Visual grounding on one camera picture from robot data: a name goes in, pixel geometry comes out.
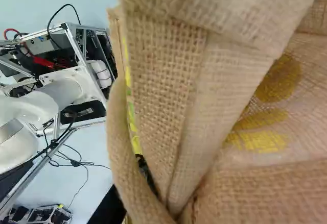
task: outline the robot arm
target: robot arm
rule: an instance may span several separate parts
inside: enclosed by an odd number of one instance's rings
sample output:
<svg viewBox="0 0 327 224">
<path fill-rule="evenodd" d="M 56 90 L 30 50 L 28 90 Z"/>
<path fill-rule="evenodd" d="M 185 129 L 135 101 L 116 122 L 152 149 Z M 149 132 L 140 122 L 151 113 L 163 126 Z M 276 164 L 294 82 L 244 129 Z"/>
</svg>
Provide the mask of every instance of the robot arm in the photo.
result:
<svg viewBox="0 0 327 224">
<path fill-rule="evenodd" d="M 38 140 L 20 121 L 41 127 L 83 94 L 75 79 L 53 81 L 25 96 L 0 96 L 0 174 L 26 162 Z"/>
</svg>

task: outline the jute bag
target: jute bag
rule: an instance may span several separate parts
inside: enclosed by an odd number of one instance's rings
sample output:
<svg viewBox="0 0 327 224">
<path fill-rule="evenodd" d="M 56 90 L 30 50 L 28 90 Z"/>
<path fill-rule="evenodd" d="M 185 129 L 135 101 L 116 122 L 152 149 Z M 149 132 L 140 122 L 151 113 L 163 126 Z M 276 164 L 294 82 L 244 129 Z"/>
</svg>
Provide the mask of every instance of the jute bag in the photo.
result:
<svg viewBox="0 0 327 224">
<path fill-rule="evenodd" d="M 325 222 L 327 0 L 120 1 L 108 151 L 133 223 Z"/>
</svg>

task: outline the electrical wire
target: electrical wire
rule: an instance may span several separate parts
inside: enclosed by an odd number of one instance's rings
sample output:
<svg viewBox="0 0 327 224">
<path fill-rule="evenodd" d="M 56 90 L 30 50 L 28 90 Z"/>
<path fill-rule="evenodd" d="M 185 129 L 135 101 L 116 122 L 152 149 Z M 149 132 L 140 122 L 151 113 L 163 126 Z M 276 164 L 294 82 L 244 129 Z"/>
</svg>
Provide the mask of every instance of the electrical wire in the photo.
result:
<svg viewBox="0 0 327 224">
<path fill-rule="evenodd" d="M 53 18 L 54 18 L 54 17 L 55 17 L 55 16 L 56 16 L 56 15 L 57 15 L 57 14 L 58 14 L 58 13 L 59 13 L 63 8 L 65 8 L 66 6 L 71 6 L 71 7 L 74 9 L 75 14 L 76 14 L 76 16 L 77 16 L 78 23 L 79 23 L 79 25 L 81 25 L 80 17 L 78 16 L 77 11 L 76 11 L 75 7 L 74 7 L 72 4 L 65 4 L 65 5 L 63 5 L 62 7 L 59 8 L 58 11 L 55 12 L 55 14 L 52 15 L 52 17 L 50 18 L 50 20 L 49 20 L 49 22 L 48 22 L 48 25 L 47 25 L 47 27 L 46 27 L 46 31 L 47 31 L 47 33 L 48 33 L 49 38 L 50 38 L 50 39 L 55 43 L 56 46 L 58 46 L 59 49 L 62 49 L 62 47 L 61 47 L 60 45 L 58 45 L 58 43 L 57 43 L 57 42 L 52 38 L 52 36 L 51 36 L 51 34 L 50 34 L 50 32 L 49 32 L 49 27 L 50 27 L 50 24 L 51 24 Z"/>
<path fill-rule="evenodd" d="M 84 184 L 80 187 L 80 189 L 78 189 L 78 191 L 75 193 L 75 195 L 74 195 L 74 197 L 73 197 L 71 203 L 68 205 L 67 209 L 70 208 L 70 206 L 71 206 L 72 203 L 74 202 L 75 197 L 79 194 L 79 192 L 82 190 L 82 188 L 85 186 L 85 184 L 86 184 L 87 181 L 88 181 L 88 168 L 87 168 L 86 166 L 84 166 L 84 165 L 82 165 L 82 166 L 86 169 L 86 172 L 87 172 L 86 181 L 85 181 Z"/>
<path fill-rule="evenodd" d="M 14 31 L 14 32 L 16 32 L 16 33 L 19 33 L 19 31 L 16 30 L 16 29 L 6 29 L 6 30 L 4 30 L 4 38 L 5 38 L 5 40 L 8 40 L 7 33 L 8 33 L 9 31 Z"/>
<path fill-rule="evenodd" d="M 78 155 L 79 155 L 79 158 L 80 160 L 79 161 L 76 161 L 74 159 L 71 159 L 70 157 L 68 157 L 66 154 L 64 154 L 63 152 L 59 151 L 58 150 L 58 153 L 60 154 L 55 154 L 56 157 L 58 158 L 61 158 L 61 159 L 64 159 L 64 160 L 67 160 L 69 161 L 71 164 L 59 164 L 57 161 L 53 160 L 52 158 L 50 158 L 49 160 L 49 164 L 53 167 L 68 167 L 68 166 L 73 166 L 73 167 L 79 167 L 79 166 L 83 166 L 86 171 L 87 171 L 87 177 L 86 177 L 86 180 L 85 182 L 83 183 L 83 185 L 78 189 L 78 191 L 74 194 L 73 196 L 73 199 L 71 201 L 71 203 L 68 205 L 67 209 L 70 208 L 70 206 L 72 205 L 72 203 L 74 202 L 76 196 L 79 194 L 79 192 L 82 190 L 82 188 L 85 186 L 85 184 L 87 183 L 88 179 L 89 179 L 89 171 L 88 171 L 88 168 L 87 166 L 98 166 L 98 167 L 103 167 L 103 168 L 106 168 L 106 169 L 109 169 L 111 170 L 109 167 L 107 166 L 104 166 L 104 165 L 100 165 L 100 164 L 94 164 L 93 162 L 90 162 L 90 161 L 87 161 L 87 162 L 83 162 L 82 161 L 82 155 L 80 154 L 79 151 L 77 151 L 75 148 L 73 148 L 72 146 L 69 146 L 69 145 L 66 145 L 64 144 L 64 146 L 70 148 L 71 150 L 73 150 L 74 152 L 76 152 Z"/>
<path fill-rule="evenodd" d="M 43 135 L 44 135 L 44 138 L 45 138 L 45 142 L 46 142 L 46 146 L 49 146 L 49 143 L 48 143 L 48 140 L 46 138 L 46 133 L 45 133 L 45 130 L 47 128 L 49 128 L 52 124 L 53 124 L 54 120 L 53 119 L 50 119 L 48 122 L 46 123 L 49 123 L 49 124 L 45 124 L 44 128 L 43 128 Z"/>
</svg>

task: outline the silver metal part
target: silver metal part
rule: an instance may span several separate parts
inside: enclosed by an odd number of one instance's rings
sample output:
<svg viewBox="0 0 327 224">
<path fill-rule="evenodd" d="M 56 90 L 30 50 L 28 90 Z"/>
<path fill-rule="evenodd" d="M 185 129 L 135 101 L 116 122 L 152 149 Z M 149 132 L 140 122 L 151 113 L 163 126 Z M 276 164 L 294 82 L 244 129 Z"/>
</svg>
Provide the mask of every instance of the silver metal part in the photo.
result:
<svg viewBox="0 0 327 224">
<path fill-rule="evenodd" d="M 95 32 L 94 32 L 94 35 L 95 35 L 95 39 L 96 39 L 97 44 L 101 47 L 100 40 L 99 40 L 99 38 L 98 38 L 98 36 L 97 36 L 97 34 L 96 34 Z M 112 72 L 112 70 L 111 70 L 111 68 L 110 68 L 110 65 L 109 65 L 109 63 L 108 63 L 108 60 L 107 60 L 107 58 L 106 58 L 106 55 L 104 54 L 103 49 L 102 49 L 102 48 L 100 48 L 100 49 L 101 49 L 101 54 L 102 54 L 103 60 L 106 61 L 107 66 L 108 66 L 108 70 L 109 70 L 109 72 L 110 72 L 110 75 L 111 75 L 111 77 L 112 77 L 112 80 L 114 81 L 115 78 L 114 78 L 113 72 Z"/>
<path fill-rule="evenodd" d="M 0 87 L 0 90 L 2 90 L 5 94 L 8 94 L 12 89 L 24 86 L 24 85 L 30 85 L 36 83 L 36 80 L 34 78 L 26 79 L 23 81 L 20 81 L 18 83 L 14 83 L 12 85 L 6 85 L 4 87 Z"/>
<path fill-rule="evenodd" d="M 53 122 L 53 139 L 57 139 L 59 137 L 59 132 L 60 132 L 60 113 L 58 113 L 54 117 L 54 122 Z"/>
<path fill-rule="evenodd" d="M 107 106 L 107 99 L 104 97 L 104 95 L 102 93 L 102 90 L 100 89 L 95 76 L 93 75 L 92 71 L 90 70 L 89 66 L 87 65 L 86 60 L 83 57 L 83 54 L 81 52 L 81 49 L 78 47 L 78 45 L 77 45 L 77 43 L 75 41 L 75 38 L 73 37 L 71 31 L 66 31 L 66 34 L 67 34 L 68 40 L 71 42 L 71 45 L 72 45 L 72 47 L 73 47 L 73 49 L 74 49 L 74 51 L 76 53 L 76 56 L 78 57 L 78 60 L 79 60 L 78 65 L 86 67 L 86 72 L 88 73 L 88 75 L 92 79 L 93 92 L 96 92 L 97 99 L 99 99 L 99 101 L 102 102 L 102 105 L 104 107 L 106 107 Z"/>
<path fill-rule="evenodd" d="M 80 50 L 77 42 L 76 42 L 76 29 L 82 29 L 83 30 L 83 49 Z M 90 67 L 88 66 L 88 64 L 86 63 L 86 37 L 87 37 L 87 31 L 93 31 L 95 35 L 97 35 L 97 33 L 101 32 L 103 33 L 106 38 L 108 39 L 108 41 L 110 42 L 110 38 L 107 34 L 107 30 L 104 28 L 94 28 L 94 27 L 89 27 L 89 26 L 83 26 L 83 25 L 78 25 L 78 24 L 73 24 L 73 23 L 69 23 L 69 22 L 64 22 L 63 24 L 59 24 L 56 25 L 52 28 L 49 29 L 49 32 L 51 34 L 65 34 L 70 42 L 70 44 L 72 45 L 72 48 L 75 51 L 75 55 L 78 58 L 78 66 L 83 66 L 83 68 L 85 67 L 86 69 L 86 74 L 85 75 L 90 75 L 92 82 L 90 83 L 90 87 L 92 89 L 92 92 L 95 91 L 96 92 L 96 98 L 98 100 L 101 101 L 101 103 L 103 104 L 103 106 L 106 108 L 106 103 L 107 100 L 104 97 L 97 81 L 96 81 L 96 77 L 94 76 L 94 74 L 92 73 L 92 70 L 90 69 Z M 8 44 L 20 44 L 20 43 L 24 43 L 27 42 L 28 40 L 32 40 L 38 37 L 44 37 L 48 35 L 47 30 L 43 29 L 41 31 L 38 32 L 34 32 L 32 34 L 28 34 L 28 35 L 24 35 L 22 37 L 18 37 L 16 39 L 13 40 L 5 40 L 2 41 L 0 40 L 0 46 L 3 45 L 8 45 Z M 100 45 L 100 41 L 98 39 L 97 36 L 95 36 L 94 40 L 95 41 L 95 45 Z M 104 60 L 107 62 L 107 59 L 105 57 L 105 54 L 102 50 L 101 47 L 101 51 L 102 51 L 102 55 L 105 58 Z M 25 68 L 9 61 L 6 58 L 0 57 L 0 64 L 5 65 L 6 67 L 9 67 L 13 70 L 16 70 L 18 72 L 20 72 L 22 75 L 33 78 L 33 75 L 26 70 Z M 108 65 L 109 70 L 110 70 L 110 74 L 112 76 L 112 80 L 114 80 L 114 76 L 112 74 L 112 70 L 110 69 L 110 66 Z M 6 87 L 1 87 L 1 90 L 4 92 L 5 95 L 8 95 L 8 92 L 15 88 L 15 87 L 19 87 L 22 85 L 28 85 L 28 84 L 32 84 L 35 83 L 35 79 L 28 79 L 22 82 L 19 82 L 17 84 L 14 85 L 10 85 L 10 86 L 6 86 Z M 28 184 L 35 178 L 35 176 L 38 174 L 38 172 L 47 164 L 47 162 L 49 161 L 50 157 L 57 151 L 59 150 L 60 146 L 62 146 L 64 144 L 64 142 L 66 141 L 66 139 L 76 130 L 81 129 L 81 128 L 86 128 L 86 127 L 90 127 L 90 126 L 95 126 L 95 125 L 99 125 L 99 124 L 103 124 L 105 123 L 105 117 L 102 118 L 96 118 L 96 119 L 91 119 L 91 120 L 86 120 L 86 121 L 80 121 L 80 122 L 75 122 L 71 128 L 71 130 L 65 135 L 63 136 L 63 138 L 61 138 L 59 140 L 59 145 L 50 150 L 50 152 L 48 153 L 49 157 L 45 157 L 44 159 L 42 159 L 36 166 L 34 166 L 20 181 L 19 183 L 12 189 L 12 191 L 4 198 L 4 200 L 2 200 L 2 202 L 0 202 L 0 217 L 3 216 L 4 213 L 6 213 L 11 207 L 12 205 L 16 202 L 16 199 L 18 198 L 18 196 L 24 191 L 24 189 L 28 186 Z M 34 125 L 32 124 L 24 124 L 32 133 L 34 133 L 36 136 L 40 137 L 43 136 L 43 128 L 36 128 Z M 46 134 L 50 134 L 53 133 L 53 137 L 54 138 L 58 138 L 59 134 L 62 133 L 62 131 L 64 131 L 66 128 L 68 127 L 68 125 L 61 125 L 60 123 L 60 114 L 58 114 L 55 118 L 54 118 L 54 125 L 52 127 L 49 127 L 45 130 Z"/>
<path fill-rule="evenodd" d="M 22 66 L 19 66 L 14 62 L 9 61 L 5 57 L 0 57 L 0 63 L 6 67 L 16 70 L 17 72 L 25 74 L 27 77 L 34 78 L 31 72 L 28 71 L 26 68 L 23 68 Z"/>
<path fill-rule="evenodd" d="M 86 128 L 86 127 L 90 127 L 90 126 L 101 125 L 101 124 L 103 124 L 103 123 L 105 123 L 105 122 L 106 122 L 106 119 L 103 118 L 103 119 L 98 120 L 98 121 L 93 121 L 93 122 L 83 123 L 83 124 L 80 124 L 80 125 L 75 125 L 74 128 L 76 128 L 76 129 L 82 129 L 82 128 Z M 62 125 L 62 126 L 60 127 L 60 131 L 64 131 L 64 130 L 66 130 L 67 127 L 68 127 L 68 125 Z M 51 134 L 51 133 L 53 133 L 53 131 L 54 131 L 54 128 L 47 128 L 44 132 L 45 132 L 45 134 L 47 135 L 47 134 Z M 38 137 L 42 137 L 42 136 L 44 136 L 44 134 L 43 134 L 43 130 L 38 130 L 38 131 L 36 131 L 36 135 L 37 135 Z"/>
<path fill-rule="evenodd" d="M 0 127 L 0 144 L 7 141 L 10 137 L 15 135 L 20 131 L 24 126 L 17 120 L 12 119 L 8 123 Z"/>
<path fill-rule="evenodd" d="M 16 199 L 18 196 L 25 190 L 25 188 L 29 185 L 29 183 L 36 177 L 36 175 L 39 173 L 39 171 L 45 166 L 45 164 L 48 163 L 51 156 L 53 156 L 59 148 L 65 143 L 65 141 L 68 139 L 68 137 L 75 132 L 77 129 L 71 129 L 66 135 L 64 135 L 59 140 L 59 145 L 52 149 L 50 152 L 48 152 L 48 157 L 44 157 L 41 162 L 30 172 L 28 173 L 28 176 L 21 182 L 21 184 L 13 189 L 12 192 L 8 194 L 8 197 L 6 197 L 2 202 L 0 202 L 0 216 L 7 212 L 11 206 L 16 202 Z"/>
</svg>

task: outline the metal extrusion frame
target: metal extrusion frame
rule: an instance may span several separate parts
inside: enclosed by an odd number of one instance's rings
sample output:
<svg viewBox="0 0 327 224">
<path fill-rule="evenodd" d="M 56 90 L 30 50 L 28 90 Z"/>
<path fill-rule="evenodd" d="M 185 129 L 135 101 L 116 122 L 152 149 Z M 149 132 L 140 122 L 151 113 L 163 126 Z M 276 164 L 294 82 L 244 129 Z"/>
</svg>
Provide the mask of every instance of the metal extrusion frame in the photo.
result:
<svg viewBox="0 0 327 224">
<path fill-rule="evenodd" d="M 76 42 L 75 39 L 75 35 L 72 31 L 76 31 L 76 29 L 82 29 L 83 30 L 83 49 L 81 50 Z M 89 27 L 89 26 L 84 26 L 84 25 L 78 25 L 78 24 L 73 24 L 73 23 L 69 23 L 69 22 L 64 22 L 62 24 L 56 25 L 53 28 L 49 29 L 49 32 L 52 33 L 56 33 L 59 31 L 63 31 L 69 42 L 72 45 L 72 48 L 75 51 L 76 56 L 78 57 L 79 61 L 78 61 L 78 66 L 85 66 L 86 70 L 88 72 L 88 74 L 90 75 L 90 77 L 92 78 L 93 81 L 93 86 L 94 89 L 98 95 L 98 99 L 100 100 L 100 102 L 103 104 L 103 106 L 106 109 L 106 103 L 107 103 L 107 99 L 105 98 L 105 96 L 103 95 L 96 78 L 93 76 L 92 71 L 90 70 L 90 67 L 87 65 L 86 62 L 86 36 L 87 36 L 87 31 L 93 31 L 94 36 L 95 36 L 95 41 L 97 42 L 97 45 L 100 46 L 101 48 L 101 55 L 103 56 L 104 60 L 107 62 L 107 66 L 109 69 L 109 72 L 111 74 L 112 80 L 115 80 L 115 77 L 113 75 L 113 72 L 110 68 L 110 65 L 108 63 L 108 60 L 104 54 L 104 51 L 100 45 L 100 41 L 99 38 L 97 36 L 97 33 L 101 33 L 103 35 L 106 36 L 107 40 L 109 41 L 109 44 L 111 45 L 110 42 L 110 38 L 107 34 L 107 30 L 106 29 L 102 29 L 102 28 L 94 28 L 94 27 Z M 47 29 L 43 29 L 41 31 L 32 33 L 32 34 L 28 34 L 28 35 L 24 35 L 20 38 L 17 39 L 13 39 L 13 40 L 5 40 L 5 41 L 0 41 L 0 47 L 3 45 L 7 45 L 7 44 L 20 44 L 23 42 L 26 42 L 27 40 L 36 38 L 36 37 L 40 37 L 43 35 L 48 34 Z M 13 84 L 13 85 L 8 85 L 5 87 L 1 87 L 0 89 L 4 92 L 5 95 L 8 95 L 9 91 L 12 88 L 18 87 L 18 86 L 22 86 L 22 85 L 29 85 L 29 84 L 33 84 L 36 82 L 36 80 L 34 79 L 33 75 L 31 75 L 31 73 L 24 69 L 23 67 L 16 65 L 15 63 L 10 62 L 9 60 L 6 60 L 2 57 L 0 57 L 0 64 L 3 64 L 11 69 L 14 69 L 20 73 L 23 73 L 24 75 L 30 77 L 30 79 L 24 80 L 22 82 Z M 93 125 L 99 125 L 99 124 L 103 124 L 105 123 L 105 118 L 99 118 L 99 119 L 91 119 L 91 120 L 87 120 L 84 122 L 76 122 L 74 123 L 74 125 L 72 126 L 72 128 L 70 129 L 70 131 L 63 136 L 63 138 L 61 138 L 59 140 L 59 145 L 52 149 L 49 153 L 48 156 L 49 157 L 44 157 L 35 167 L 33 167 L 21 180 L 20 182 L 12 189 L 12 191 L 7 195 L 7 197 L 2 200 L 2 202 L 0 202 L 0 217 L 2 217 L 10 208 L 11 206 L 15 203 L 16 199 L 18 198 L 18 196 L 24 191 L 24 189 L 29 185 L 29 183 L 34 179 L 34 177 L 37 175 L 37 173 L 46 165 L 46 163 L 50 160 L 50 157 L 57 151 L 59 150 L 60 146 L 62 146 L 65 141 L 67 140 L 67 138 L 75 131 L 81 129 L 81 128 L 85 128 L 85 127 L 89 127 L 89 126 L 93 126 Z M 37 137 L 41 137 L 43 136 L 43 130 L 38 130 L 34 125 L 32 124 L 26 124 L 27 128 L 29 128 L 29 130 L 34 133 Z M 47 128 L 44 132 L 45 134 L 50 134 L 53 133 L 53 138 L 56 139 L 59 137 L 59 134 L 61 131 L 64 131 L 66 128 L 68 127 L 68 125 L 61 125 L 60 124 L 60 113 L 58 113 L 55 117 L 54 117 L 54 126 L 52 128 Z"/>
</svg>

